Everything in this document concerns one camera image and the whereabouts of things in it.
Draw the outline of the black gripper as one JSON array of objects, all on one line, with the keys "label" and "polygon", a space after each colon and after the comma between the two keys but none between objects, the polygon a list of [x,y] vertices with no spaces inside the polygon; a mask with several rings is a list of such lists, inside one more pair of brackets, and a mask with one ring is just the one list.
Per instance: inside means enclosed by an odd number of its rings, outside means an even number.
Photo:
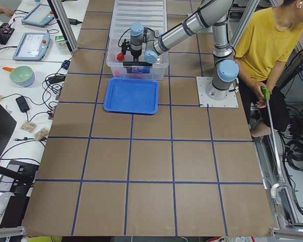
[{"label": "black gripper", "polygon": [[124,39],[120,45],[120,48],[123,55],[125,55],[127,51],[130,51],[131,55],[133,56],[133,61],[138,62],[138,58],[142,54],[142,43],[135,44]]}]

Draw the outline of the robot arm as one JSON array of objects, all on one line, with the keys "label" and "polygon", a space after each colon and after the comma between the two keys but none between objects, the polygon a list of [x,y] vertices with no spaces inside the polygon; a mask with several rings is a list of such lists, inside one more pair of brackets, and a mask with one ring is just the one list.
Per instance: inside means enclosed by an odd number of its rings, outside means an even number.
[{"label": "robot arm", "polygon": [[165,71],[157,71],[157,64],[168,55],[167,52],[177,44],[201,29],[213,29],[215,66],[225,59],[232,59],[232,46],[228,39],[229,11],[233,1],[202,1],[200,6],[167,32],[149,28],[140,22],[134,22],[126,30],[130,33],[129,40],[124,39],[118,46],[121,52],[116,60],[137,78],[149,75],[151,79],[162,80]]}]

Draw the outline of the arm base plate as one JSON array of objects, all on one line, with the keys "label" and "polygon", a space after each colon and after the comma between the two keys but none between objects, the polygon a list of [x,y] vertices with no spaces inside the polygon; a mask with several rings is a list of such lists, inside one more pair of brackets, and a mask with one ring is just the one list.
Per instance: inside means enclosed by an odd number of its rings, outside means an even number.
[{"label": "arm base plate", "polygon": [[212,85],[212,77],[196,77],[200,107],[238,108],[237,88],[230,85],[229,89],[221,91]]}]

